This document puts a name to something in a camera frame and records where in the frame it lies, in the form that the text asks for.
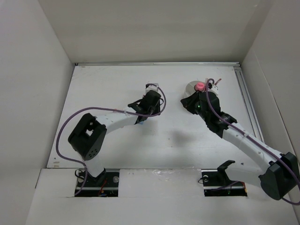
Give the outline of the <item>pink highlighter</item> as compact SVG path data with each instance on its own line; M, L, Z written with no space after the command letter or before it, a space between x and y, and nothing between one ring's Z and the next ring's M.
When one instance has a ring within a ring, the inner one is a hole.
M205 85L205 83L203 83L203 82L198 82L198 83L195 85L195 90L196 90L196 91L203 92L203 91L205 91L205 88L206 88L206 85Z

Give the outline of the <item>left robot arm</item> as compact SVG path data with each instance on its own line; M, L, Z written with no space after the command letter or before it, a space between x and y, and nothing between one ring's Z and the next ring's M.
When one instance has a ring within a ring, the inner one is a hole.
M161 95L158 92L150 90L142 99L128 104L121 112L98 117L86 113L81 117L69 135L68 142L86 164L89 182L99 186L105 180L106 170L98 156L105 136L119 128L139 124L149 116L160 113L160 99Z

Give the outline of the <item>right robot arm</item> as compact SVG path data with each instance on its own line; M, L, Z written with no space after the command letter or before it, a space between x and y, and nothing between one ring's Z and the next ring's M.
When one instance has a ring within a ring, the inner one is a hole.
M237 147L256 163L255 167L246 167L238 166L234 160L226 161L218 167L219 183L249 183L261 187L274 200L283 199L300 185L297 157L290 152L284 154L268 147L250 135L233 116L221 111L215 93L196 91L180 102L188 112L199 115L211 132Z

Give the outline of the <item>white round divided container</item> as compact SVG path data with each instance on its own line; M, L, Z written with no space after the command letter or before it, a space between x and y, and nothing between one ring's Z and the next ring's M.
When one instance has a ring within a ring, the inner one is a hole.
M196 92L195 90L195 85L198 83L198 82L201 82L201 81L192 81L192 82L189 82L186 87L185 87L185 91L184 91L184 94L183 94L183 97L184 98L187 98L189 96L191 96L192 94L194 94ZM208 90L211 88L211 86L214 85L212 83L209 83L209 87L208 87Z

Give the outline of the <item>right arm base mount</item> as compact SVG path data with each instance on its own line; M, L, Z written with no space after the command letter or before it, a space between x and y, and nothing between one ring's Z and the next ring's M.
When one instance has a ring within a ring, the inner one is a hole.
M205 197L248 196L245 183L230 180L225 172L233 163L235 161L227 160L217 169L201 170L202 176L198 183L203 185Z

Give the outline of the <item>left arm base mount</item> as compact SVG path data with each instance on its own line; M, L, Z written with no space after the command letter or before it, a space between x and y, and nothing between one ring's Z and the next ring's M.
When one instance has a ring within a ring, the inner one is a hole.
M104 177L99 180L88 174L86 182L83 183L85 174L84 170L75 171L75 197L118 197L120 170L106 170Z

